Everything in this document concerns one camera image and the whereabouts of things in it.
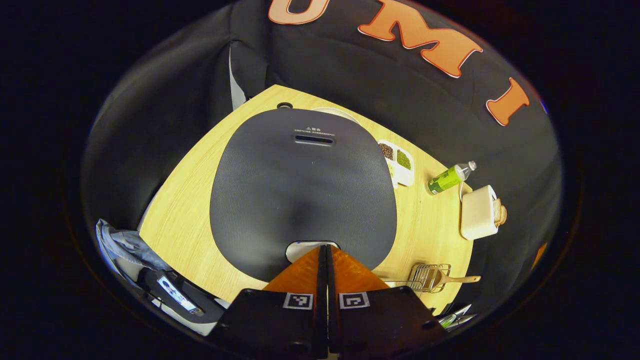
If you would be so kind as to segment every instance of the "orange letter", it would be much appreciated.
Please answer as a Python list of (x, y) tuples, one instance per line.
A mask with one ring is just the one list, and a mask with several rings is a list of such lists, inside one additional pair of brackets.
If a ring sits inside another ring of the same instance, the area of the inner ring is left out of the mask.
[(513, 78), (509, 78), (511, 87), (497, 100), (486, 102), (486, 109), (493, 118), (502, 126), (509, 125), (509, 118), (522, 106), (529, 106), (529, 98), (524, 93), (520, 84)]
[(429, 29), (418, 10), (394, 0), (378, 0), (382, 8), (369, 25), (360, 25), (359, 32), (384, 41), (393, 41), (391, 29), (398, 24), (402, 45), (407, 49), (437, 44), (420, 55), (447, 75), (459, 78), (460, 67), (474, 51), (482, 52), (480, 45), (453, 29)]
[(329, 0), (311, 0), (305, 12), (290, 13), (291, 0), (273, 0), (269, 8), (269, 19), (278, 24), (300, 25), (316, 20), (324, 13)]

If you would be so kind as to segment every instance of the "wooden handle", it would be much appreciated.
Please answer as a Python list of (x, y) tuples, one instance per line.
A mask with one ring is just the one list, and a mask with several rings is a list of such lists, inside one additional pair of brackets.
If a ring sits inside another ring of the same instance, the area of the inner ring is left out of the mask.
[(451, 277), (451, 282), (478, 282), (480, 281), (480, 276), (465, 276), (465, 277)]

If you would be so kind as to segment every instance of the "phone screen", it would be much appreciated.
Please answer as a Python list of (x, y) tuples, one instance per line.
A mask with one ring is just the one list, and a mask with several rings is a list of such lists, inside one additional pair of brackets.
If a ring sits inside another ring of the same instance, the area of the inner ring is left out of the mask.
[(162, 276), (160, 279), (157, 280), (158, 283), (163, 287), (163, 289), (169, 293), (169, 295), (171, 295), (171, 297), (176, 300), (180, 305), (182, 305), (182, 307), (184, 307), (185, 309), (187, 309), (187, 311), (189, 311), (190, 313), (196, 313), (198, 312), (200, 309), (193, 305), (192, 302), (190, 302), (189, 300), (187, 300), (186, 297), (184, 297), (179, 291), (178, 289), (176, 289), (173, 284), (169, 281), (169, 279), (166, 278), (166, 276)]

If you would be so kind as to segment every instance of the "metal wire basket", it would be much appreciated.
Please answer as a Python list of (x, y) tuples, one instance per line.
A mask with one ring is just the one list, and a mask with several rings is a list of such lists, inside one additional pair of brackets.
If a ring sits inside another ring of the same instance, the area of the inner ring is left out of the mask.
[(416, 264), (411, 269), (409, 274), (409, 281), (411, 281), (411, 288), (414, 291), (423, 293), (439, 293), (444, 289), (445, 284), (434, 286), (436, 279), (436, 272), (442, 270), (446, 276), (451, 273), (450, 264), (439, 265), (427, 265)]

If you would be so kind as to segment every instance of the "black cloth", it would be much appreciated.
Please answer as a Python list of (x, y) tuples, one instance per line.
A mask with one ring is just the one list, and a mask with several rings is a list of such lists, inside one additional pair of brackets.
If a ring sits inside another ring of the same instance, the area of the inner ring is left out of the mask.
[[(473, 312), (499, 305), (526, 278), (557, 223), (563, 167), (552, 123), (534, 88), (496, 50), (429, 10), (411, 3), (430, 28), (456, 29), (484, 50), (469, 56), (458, 79), (420, 57), (431, 45), (402, 47), (397, 27), (392, 42), (358, 32), (380, 6), (331, 1), (314, 22), (288, 26), (268, 19), (268, 2), (244, 0), (149, 52), (114, 89), (91, 133), (83, 170), (87, 222), (104, 217), (133, 228), (183, 155), (230, 113), (230, 49), (247, 97), (288, 86), (376, 121), (447, 167), (476, 161), (468, 184), (492, 185), (509, 220), (498, 234), (475, 241), (468, 274), (483, 279), (462, 286), (456, 303), (473, 303)], [(305, 8), (294, 1), (290, 11)], [(509, 78), (531, 103), (502, 127), (485, 102), (500, 97)]]

